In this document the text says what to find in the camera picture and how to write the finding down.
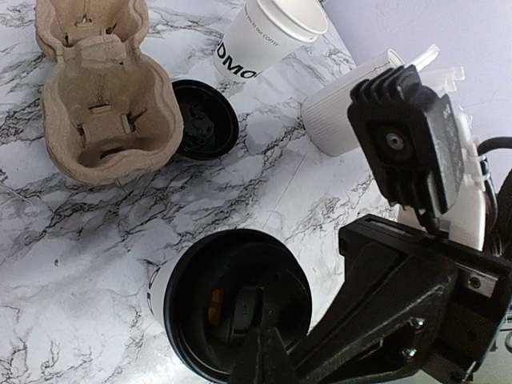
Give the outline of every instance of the marble countertop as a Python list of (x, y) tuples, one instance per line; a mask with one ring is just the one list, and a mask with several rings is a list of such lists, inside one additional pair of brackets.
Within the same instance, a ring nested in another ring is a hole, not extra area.
[(142, 50), (172, 79), (228, 97), (236, 148), (213, 162), (80, 186), (46, 153), (39, 94), (54, 64), (34, 39), (34, 2), (0, 0), (0, 383), (200, 383), (146, 306), (148, 276), (217, 230), (283, 240), (310, 280), (314, 322), (343, 282), (337, 228), (391, 215), (358, 150), (328, 158), (299, 118), (306, 96), (354, 66), (333, 28), (245, 85), (213, 50), (242, 0), (150, 0)]

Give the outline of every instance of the bolt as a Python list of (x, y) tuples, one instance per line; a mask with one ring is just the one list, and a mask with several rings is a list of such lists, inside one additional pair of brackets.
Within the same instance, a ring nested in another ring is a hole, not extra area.
[(425, 319), (424, 318), (412, 318), (411, 320), (409, 320), (409, 324), (416, 330), (420, 330), (425, 325)]
[(418, 350), (416, 348), (404, 348), (402, 350), (402, 356), (406, 358), (406, 360), (411, 360), (414, 358), (414, 356), (416, 356), (417, 352)]
[(482, 282), (479, 278), (472, 277), (470, 278), (470, 286), (475, 288), (476, 290), (482, 286)]
[(386, 135), (387, 145), (393, 148), (394, 150), (403, 150), (404, 143), (403, 138), (394, 134), (393, 132)]

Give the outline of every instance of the black plastic lid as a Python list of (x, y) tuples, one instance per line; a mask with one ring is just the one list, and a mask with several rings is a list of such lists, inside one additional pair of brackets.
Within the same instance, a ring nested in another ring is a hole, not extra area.
[(213, 160), (232, 150), (238, 140), (238, 120), (227, 99), (196, 80), (178, 80), (173, 88), (184, 123), (178, 153), (195, 160)]
[(172, 273), (164, 299), (170, 343), (211, 382), (226, 383), (247, 333), (276, 327), (287, 350), (307, 335), (307, 278), (292, 253), (256, 230), (227, 230), (196, 242)]

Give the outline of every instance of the paper cup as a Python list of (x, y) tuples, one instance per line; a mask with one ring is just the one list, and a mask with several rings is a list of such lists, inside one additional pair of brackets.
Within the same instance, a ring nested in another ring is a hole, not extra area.
[(349, 119), (346, 116), (350, 91), (364, 79), (374, 78), (389, 68), (404, 65), (392, 50), (380, 54), (344, 74), (302, 104), (302, 120), (311, 141), (321, 152), (335, 157), (359, 147)]
[(258, 76), (302, 44), (327, 32), (316, 0), (248, 0), (214, 53), (221, 74), (235, 82)]

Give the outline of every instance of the cardboard cup holder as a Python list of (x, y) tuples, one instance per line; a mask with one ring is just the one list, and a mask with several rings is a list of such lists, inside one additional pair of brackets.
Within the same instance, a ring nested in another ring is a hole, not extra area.
[(42, 92), (46, 145), (76, 181), (104, 185), (156, 170), (183, 121), (169, 77), (141, 53), (145, 0), (38, 0), (37, 40), (57, 61)]

